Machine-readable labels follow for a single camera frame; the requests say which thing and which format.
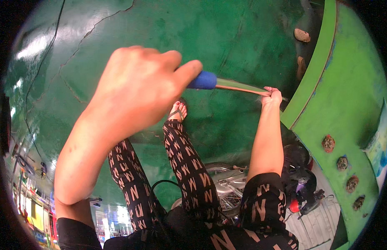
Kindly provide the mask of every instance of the woman's arm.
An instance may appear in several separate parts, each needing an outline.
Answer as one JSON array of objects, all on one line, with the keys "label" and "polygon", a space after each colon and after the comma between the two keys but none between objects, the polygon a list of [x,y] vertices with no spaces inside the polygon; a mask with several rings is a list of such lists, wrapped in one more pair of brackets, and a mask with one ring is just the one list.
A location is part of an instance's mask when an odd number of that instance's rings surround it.
[{"label": "woman's arm", "polygon": [[260,121],[253,143],[246,182],[258,174],[277,173],[281,176],[284,163],[279,121],[281,92],[274,87],[264,88],[269,92],[266,92],[267,96],[261,99]]},{"label": "woman's arm", "polygon": [[57,161],[57,218],[93,227],[87,199],[108,152],[122,139],[160,121],[202,70],[197,60],[175,70],[180,63],[177,51],[161,54],[140,46],[120,48],[111,55]]}]

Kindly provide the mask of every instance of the green painted surface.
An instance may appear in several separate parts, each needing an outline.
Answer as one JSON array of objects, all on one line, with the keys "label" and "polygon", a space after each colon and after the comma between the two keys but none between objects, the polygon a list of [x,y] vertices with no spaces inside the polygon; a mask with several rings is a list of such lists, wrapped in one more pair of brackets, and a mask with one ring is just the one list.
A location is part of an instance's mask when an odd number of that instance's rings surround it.
[{"label": "green painted surface", "polygon": [[[13,136],[23,141],[37,168],[40,159],[24,122],[25,97],[52,39],[61,3],[43,2],[25,24],[6,77],[6,94],[15,111]],[[115,49],[139,44],[161,52],[178,50],[183,62],[199,59],[218,77],[260,88],[279,87],[291,97],[297,68],[293,29],[304,13],[299,0],[66,1],[56,41],[26,103],[48,178],[53,178],[61,148]],[[184,124],[203,162],[248,163],[260,115],[257,95],[187,90],[183,97],[189,105]],[[175,179],[162,145],[161,124],[131,138],[151,184]],[[291,135],[283,126],[282,130],[284,138]],[[168,209],[181,194],[167,185],[157,187],[156,193]],[[125,204],[107,162],[94,195]]]},{"label": "green painted surface", "polygon": [[299,87],[286,107],[284,114],[281,116],[281,122],[289,129],[291,129],[296,119],[305,108],[324,71],[329,52],[331,51],[332,40],[335,33],[335,23],[336,1],[326,0],[319,39],[309,63],[308,70],[306,70]]},{"label": "green painted surface", "polygon": [[347,249],[349,249],[349,247],[350,247],[349,242],[346,242],[345,244],[341,245],[340,247],[338,247],[335,250],[347,250]]},{"label": "green painted surface", "polygon": [[[378,199],[375,175],[361,147],[378,126],[384,98],[387,100],[386,77],[371,37],[356,13],[338,4],[331,55],[316,91],[292,130],[328,178],[342,208],[350,245],[366,225]],[[321,146],[327,134],[336,141],[330,154]],[[336,162],[343,155],[348,157],[350,167],[340,173]],[[345,185],[353,174],[358,176],[359,184],[349,194]],[[362,208],[354,211],[352,203],[363,194]]]}]

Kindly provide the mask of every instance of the hand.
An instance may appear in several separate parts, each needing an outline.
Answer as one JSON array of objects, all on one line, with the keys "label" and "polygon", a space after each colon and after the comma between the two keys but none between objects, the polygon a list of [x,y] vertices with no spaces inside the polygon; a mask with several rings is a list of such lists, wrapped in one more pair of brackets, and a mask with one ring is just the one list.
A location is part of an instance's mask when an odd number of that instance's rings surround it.
[{"label": "hand", "polygon": [[262,106],[278,106],[282,102],[281,92],[276,87],[264,87],[268,92],[263,92],[261,97]]},{"label": "hand", "polygon": [[198,60],[180,63],[181,54],[174,50],[117,49],[83,115],[113,143],[156,124],[202,70]]}]

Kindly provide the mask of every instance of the blue handle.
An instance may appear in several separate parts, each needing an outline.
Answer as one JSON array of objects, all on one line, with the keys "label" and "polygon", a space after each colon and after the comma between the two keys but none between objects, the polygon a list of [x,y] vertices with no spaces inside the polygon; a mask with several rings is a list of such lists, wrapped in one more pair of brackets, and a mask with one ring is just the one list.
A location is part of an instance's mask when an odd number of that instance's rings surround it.
[{"label": "blue handle", "polygon": [[207,71],[202,71],[187,88],[199,88],[202,90],[212,90],[216,88],[217,77],[215,74]]}]

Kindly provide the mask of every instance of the foot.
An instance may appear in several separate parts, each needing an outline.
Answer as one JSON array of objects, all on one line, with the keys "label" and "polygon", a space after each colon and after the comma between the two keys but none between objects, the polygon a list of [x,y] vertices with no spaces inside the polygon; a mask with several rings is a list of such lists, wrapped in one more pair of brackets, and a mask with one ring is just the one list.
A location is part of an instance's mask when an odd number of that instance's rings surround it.
[{"label": "foot", "polygon": [[173,108],[170,111],[170,114],[177,111],[178,109],[181,111],[181,113],[177,112],[177,113],[173,114],[172,116],[170,116],[167,120],[176,119],[176,120],[179,120],[179,122],[182,122],[185,119],[185,117],[187,116],[187,107],[185,106],[184,103],[182,103],[180,101],[176,101],[173,105]]}]

